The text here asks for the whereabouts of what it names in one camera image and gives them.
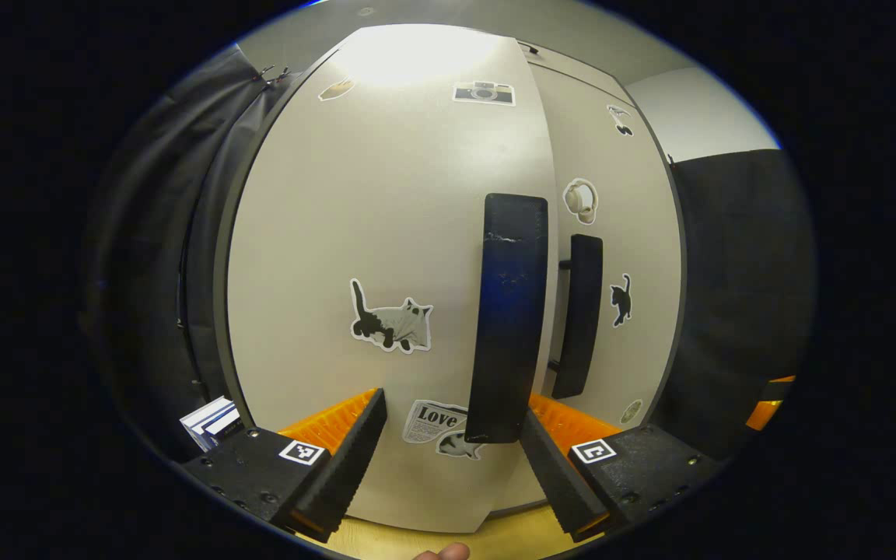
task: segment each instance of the sticker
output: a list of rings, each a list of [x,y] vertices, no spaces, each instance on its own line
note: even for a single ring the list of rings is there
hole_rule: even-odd
[[[607,112],[611,114],[612,117],[614,117],[614,127],[618,129],[618,132],[620,132],[620,134],[625,135],[625,137],[633,137],[634,132],[632,132],[632,129],[627,127],[627,125],[625,123],[622,123],[620,118],[618,118],[631,117],[630,114],[628,114],[628,111],[623,110],[621,107],[618,107],[616,105],[608,105]]]
[[[406,443],[433,442],[442,433],[462,425],[468,415],[468,408],[456,407],[455,404],[413,401],[410,414],[406,415],[406,425],[403,426],[403,440]]]
[[[465,430],[459,432],[445,433],[438,440],[436,451],[439,455],[448,455],[448,457],[469,457],[470,460],[480,460],[479,449],[486,443],[471,443],[465,440]]]
[[[614,319],[614,327],[620,327],[625,319],[632,318],[632,277],[622,274],[627,283],[625,287],[611,284],[611,307],[618,308],[618,318]]]
[[[628,408],[625,408],[625,413],[621,415],[621,423],[631,422],[632,418],[638,414],[638,411],[641,410],[641,398],[638,398],[637,401],[628,405]]]
[[[352,278],[352,337],[370,341],[385,352],[400,348],[403,354],[414,350],[427,352],[431,348],[431,317],[433,305],[418,305],[413,298],[403,300],[399,307],[366,307],[362,284]]]
[[[490,105],[508,105],[510,107],[516,103],[516,95],[512,86],[497,84],[497,82],[455,82],[451,99],[463,103],[490,103]]]
[[[328,86],[327,89],[320,92],[320,95],[317,96],[317,98],[320,100],[335,100],[345,93],[351,92],[353,86],[355,86],[355,80],[349,75],[340,82],[337,82],[337,84]]]
[[[576,452],[579,460],[585,464],[605,460],[608,457],[614,457],[617,453],[608,446],[603,439],[595,439],[593,442],[580,443],[578,446],[572,446],[572,450]]]
[[[584,226],[589,226],[597,219],[600,196],[597,196],[597,188],[588,180],[577,177],[570,181],[562,192],[562,200],[565,201],[565,209],[575,215]]]
[[[301,462],[301,464],[313,464],[323,454],[323,447],[314,446],[312,443],[296,442],[293,439],[278,456],[284,460]]]

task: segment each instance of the white cabinet door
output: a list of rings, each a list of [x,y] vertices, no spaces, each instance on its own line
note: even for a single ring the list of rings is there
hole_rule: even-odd
[[[590,374],[583,393],[562,398],[562,403],[620,429],[630,429],[652,407],[676,333],[683,272],[676,201],[658,146],[637,109],[611,95],[616,88],[627,99],[623,89],[609,75],[600,79],[598,86],[591,85],[587,81],[595,77],[590,68],[561,54],[543,53],[548,55],[545,61],[538,61],[533,54],[527,60],[537,61],[532,72],[548,119],[555,191],[562,198],[570,182],[584,178],[598,198],[593,223],[588,225],[584,222],[589,219],[558,202],[558,258],[569,258],[573,234],[604,241],[600,323]],[[541,66],[545,63],[552,68]],[[612,298],[623,296],[614,296],[611,286],[626,288],[625,274],[632,280],[627,291],[630,316],[618,322],[622,309],[612,305]],[[569,277],[562,273],[551,338],[555,361],[562,353],[568,293]],[[551,393],[554,379],[555,373],[548,372],[545,396]],[[530,465],[520,458],[494,510],[542,499],[544,493]]]
[[[454,99],[457,84],[475,81],[502,85],[497,99]],[[512,103],[500,103],[506,93]],[[384,388],[387,426],[349,515],[474,531],[511,478],[518,443],[483,446],[472,460],[437,453],[437,442],[406,443],[402,432],[416,400],[468,404],[490,192],[548,201],[540,390],[558,276],[554,177],[541,99],[516,41],[446,26],[355,32],[264,138],[230,245],[237,376],[265,429]],[[366,312],[394,330],[391,348],[374,325],[355,332],[352,279]]]

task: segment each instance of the wooden floor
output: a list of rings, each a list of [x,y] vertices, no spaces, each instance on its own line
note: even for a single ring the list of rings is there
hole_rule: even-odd
[[[299,537],[359,560],[412,560],[425,550],[438,552],[455,541],[469,545],[470,560],[537,560],[593,540],[573,544],[572,538],[562,532],[548,504],[488,519],[475,533],[412,531],[345,517],[327,544],[303,535]]]

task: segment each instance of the black door handle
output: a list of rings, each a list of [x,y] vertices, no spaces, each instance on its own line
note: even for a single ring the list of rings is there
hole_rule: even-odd
[[[548,362],[555,370],[553,398],[575,397],[586,386],[593,361],[600,322],[600,291],[604,279],[604,241],[590,235],[573,235],[572,258],[558,263],[569,270],[569,305],[565,312],[565,336],[558,362]]]
[[[537,368],[547,280],[548,202],[487,194],[466,442],[519,439]]]

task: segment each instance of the finger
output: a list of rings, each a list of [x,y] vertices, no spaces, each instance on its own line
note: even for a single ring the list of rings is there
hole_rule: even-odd
[[[441,560],[469,560],[469,547],[460,542],[453,542],[441,551]]]

